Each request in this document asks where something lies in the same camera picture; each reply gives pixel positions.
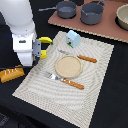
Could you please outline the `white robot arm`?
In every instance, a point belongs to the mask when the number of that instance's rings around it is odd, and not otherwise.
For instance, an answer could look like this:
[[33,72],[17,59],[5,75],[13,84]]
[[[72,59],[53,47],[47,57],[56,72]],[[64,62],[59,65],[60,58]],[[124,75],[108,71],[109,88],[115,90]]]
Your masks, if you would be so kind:
[[12,32],[13,50],[23,66],[32,66],[41,56],[29,0],[0,0],[0,12]]

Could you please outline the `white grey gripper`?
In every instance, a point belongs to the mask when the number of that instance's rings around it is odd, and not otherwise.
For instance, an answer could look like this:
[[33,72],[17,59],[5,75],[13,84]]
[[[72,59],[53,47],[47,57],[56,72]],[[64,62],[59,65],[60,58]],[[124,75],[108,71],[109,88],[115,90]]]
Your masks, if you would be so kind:
[[36,39],[33,43],[33,60],[41,56],[41,41]]

